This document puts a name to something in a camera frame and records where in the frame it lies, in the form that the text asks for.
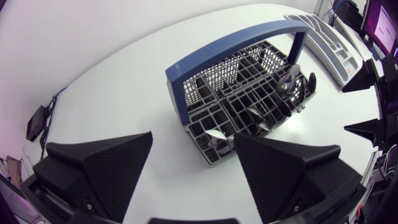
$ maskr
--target wall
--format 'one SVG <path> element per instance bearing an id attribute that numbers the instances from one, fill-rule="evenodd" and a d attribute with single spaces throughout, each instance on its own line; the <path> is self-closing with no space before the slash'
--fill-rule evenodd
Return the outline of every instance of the wall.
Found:
<path id="1" fill-rule="evenodd" d="M 21 157 L 26 124 L 39 105 L 150 33 L 233 6 L 266 2 L 313 12 L 316 1 L 8 0 L 0 13 L 0 157 Z"/>

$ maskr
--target black cable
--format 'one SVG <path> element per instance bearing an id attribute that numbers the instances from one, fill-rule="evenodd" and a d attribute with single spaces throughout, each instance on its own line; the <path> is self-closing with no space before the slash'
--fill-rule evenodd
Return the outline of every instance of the black cable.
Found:
<path id="1" fill-rule="evenodd" d="M 45 143 L 47 142 L 47 136 L 48 136 L 49 131 L 50 131 L 50 125 L 51 125 L 51 122 L 52 122 L 52 115 L 53 115 L 53 112 L 54 112 L 55 105 L 57 104 L 58 95 L 63 90 L 65 90 L 66 88 L 68 88 L 68 87 L 63 88 L 55 96 L 53 96 L 51 102 L 49 103 L 49 105 L 44 110 L 45 119 L 47 120 L 47 118 L 50 117 L 50 121 L 49 121 L 49 124 L 46 125 L 46 127 L 44 128 L 44 132 L 42 134 L 42 137 L 40 138 L 40 146 L 42 147 L 42 155 L 40 156 L 40 160 L 42 160 L 43 157 L 44 157 Z"/>

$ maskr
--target cutlery tray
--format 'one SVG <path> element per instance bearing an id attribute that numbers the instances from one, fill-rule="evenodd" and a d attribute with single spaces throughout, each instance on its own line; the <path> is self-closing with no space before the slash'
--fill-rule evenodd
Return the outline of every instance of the cutlery tray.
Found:
<path id="1" fill-rule="evenodd" d="M 218 39 L 166 70 L 170 96 L 182 126 L 209 166 L 234 154 L 227 140 L 209 144 L 206 130 L 265 136 L 246 110 L 252 106 L 276 128 L 292 113 L 300 112 L 315 93 L 315 85 L 300 72 L 294 93 L 277 91 L 278 81 L 294 65 L 307 36 L 299 21 L 275 21 L 249 27 Z M 296 32 L 288 56 L 265 41 L 273 35 Z"/>

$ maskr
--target gray plastic basket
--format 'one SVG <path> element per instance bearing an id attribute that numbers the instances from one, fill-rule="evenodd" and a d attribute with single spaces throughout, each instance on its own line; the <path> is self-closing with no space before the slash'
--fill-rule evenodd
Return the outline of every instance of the gray plastic basket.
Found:
<path id="1" fill-rule="evenodd" d="M 260 38 L 253 44 L 234 46 L 236 50 L 229 50 L 224 57 L 218 54 L 217 57 L 220 59 L 204 69 L 191 65 L 193 69 L 184 72 L 184 65 L 193 63 L 184 62 L 186 58 L 198 59 L 198 55 L 207 54 L 198 54 L 200 49 L 166 71 L 176 112 L 208 165 L 213 166 L 224 161 L 234 154 L 234 149 L 228 140 L 218 140 L 216 144 L 209 144 L 211 136 L 205 132 L 206 130 L 219 130 L 226 137 L 233 136 L 234 133 L 265 136 L 267 133 L 254 124 L 254 118 L 246 110 L 247 107 L 253 106 L 261 110 L 264 119 L 275 128 L 286 117 L 300 111 L 303 104 L 313 95 L 313 91 L 306 86 L 308 80 L 301 73 L 296 79 L 294 94 L 285 96 L 277 91 L 278 81 L 297 60 L 308 29 L 303 23 L 294 25 L 304 27 L 304 37 L 295 39 L 288 57 L 266 42 L 265 38 Z M 204 49 L 218 47 L 214 43 L 209 45 Z"/>

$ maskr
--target gray plastic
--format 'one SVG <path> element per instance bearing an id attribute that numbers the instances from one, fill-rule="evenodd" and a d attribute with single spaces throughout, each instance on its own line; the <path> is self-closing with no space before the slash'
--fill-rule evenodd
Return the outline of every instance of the gray plastic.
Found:
<path id="1" fill-rule="evenodd" d="M 248 108 L 256 108 L 274 129 L 301 111 L 314 95 L 301 72 L 291 94 L 279 92 L 278 81 L 292 67 L 287 56 L 266 41 L 241 49 L 184 82 L 189 123 L 184 126 L 209 166 L 235 155 L 235 133 L 265 136 Z M 225 138 L 213 141 L 206 133 L 217 130 Z"/>
<path id="2" fill-rule="evenodd" d="M 302 21 L 310 30 L 305 45 L 319 58 L 336 82 L 345 86 L 362 66 L 346 46 L 346 41 L 332 27 L 313 14 L 285 15 L 288 20 Z"/>

